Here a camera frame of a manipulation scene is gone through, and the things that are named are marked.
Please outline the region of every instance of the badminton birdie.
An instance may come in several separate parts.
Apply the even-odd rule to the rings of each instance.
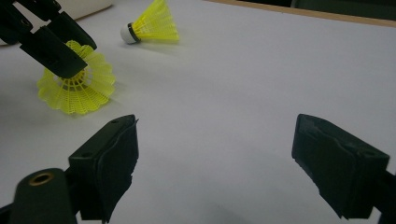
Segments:
[[[178,41],[177,28],[165,0],[154,0],[135,22],[124,25],[120,33],[127,44],[149,39]]]
[[[95,111],[109,100],[113,93],[115,77],[111,64],[105,56],[93,51],[88,45],[81,46],[76,41],[68,41],[72,49],[87,66],[71,78],[61,78],[49,69],[44,70],[38,80],[38,97],[53,109],[61,109],[66,114],[86,114]]]

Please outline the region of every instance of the shuttlecock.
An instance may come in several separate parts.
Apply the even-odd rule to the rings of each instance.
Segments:
[[[165,0],[154,0],[135,22],[124,25],[120,33],[127,44],[147,39],[178,41],[177,28]]]
[[[76,41],[68,41],[72,49],[87,66],[71,78],[61,78],[49,69],[44,70],[38,80],[38,97],[53,109],[61,109],[66,114],[86,114],[99,109],[108,102],[113,93],[115,76],[112,66],[105,56],[93,51],[88,45],[81,46]]]

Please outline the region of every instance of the yellow shuttlecock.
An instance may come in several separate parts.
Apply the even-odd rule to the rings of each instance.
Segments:
[[[178,41],[177,28],[165,0],[154,0],[135,22],[124,25],[120,33],[127,44],[147,39]]]
[[[68,41],[72,49],[87,66],[71,78],[61,78],[49,69],[44,70],[38,80],[38,97],[53,109],[61,109],[66,114],[86,114],[95,111],[108,102],[113,93],[115,76],[112,66],[105,56],[93,51],[88,45],[81,46],[76,41]]]

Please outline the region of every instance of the robotic arm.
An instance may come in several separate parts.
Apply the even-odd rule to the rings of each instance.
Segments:
[[[96,49],[93,39],[55,0],[17,0],[40,20],[50,21],[32,33],[33,25],[13,5],[15,0],[0,1],[0,39],[8,44],[21,43],[21,49],[58,77],[70,78],[87,64],[64,43],[76,40]]]

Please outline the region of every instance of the white table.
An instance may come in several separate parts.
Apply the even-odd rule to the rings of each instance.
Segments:
[[[26,175],[66,169],[108,121],[135,114],[140,159],[111,223],[378,221],[376,210],[338,219],[290,154],[305,113],[388,153],[395,173],[395,28],[169,0],[177,45],[123,44],[121,26],[149,3],[118,0],[79,21],[117,76],[111,102],[86,116],[47,107],[42,66],[0,48],[0,206]]]

